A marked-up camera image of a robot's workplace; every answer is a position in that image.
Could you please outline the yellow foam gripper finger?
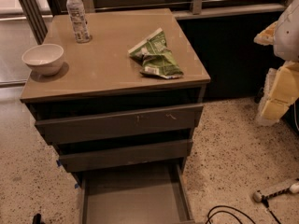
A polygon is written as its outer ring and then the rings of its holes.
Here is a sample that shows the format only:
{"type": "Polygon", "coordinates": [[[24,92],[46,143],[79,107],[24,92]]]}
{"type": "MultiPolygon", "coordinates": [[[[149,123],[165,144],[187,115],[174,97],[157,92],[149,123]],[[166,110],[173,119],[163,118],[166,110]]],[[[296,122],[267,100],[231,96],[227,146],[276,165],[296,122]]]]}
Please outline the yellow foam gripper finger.
{"type": "Polygon", "coordinates": [[[264,82],[263,97],[256,122],[272,126],[299,98],[299,63],[285,62],[279,69],[270,68],[264,82]]]}

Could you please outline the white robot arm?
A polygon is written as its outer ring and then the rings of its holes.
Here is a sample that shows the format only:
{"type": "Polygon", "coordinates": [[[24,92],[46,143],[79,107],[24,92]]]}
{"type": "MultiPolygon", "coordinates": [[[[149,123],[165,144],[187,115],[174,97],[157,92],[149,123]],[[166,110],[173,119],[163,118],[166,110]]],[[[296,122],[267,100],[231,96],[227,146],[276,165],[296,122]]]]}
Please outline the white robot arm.
{"type": "Polygon", "coordinates": [[[299,0],[293,0],[254,42],[272,45],[274,55],[284,61],[279,69],[269,69],[256,116],[259,125],[272,126],[299,98],[299,0]]]}

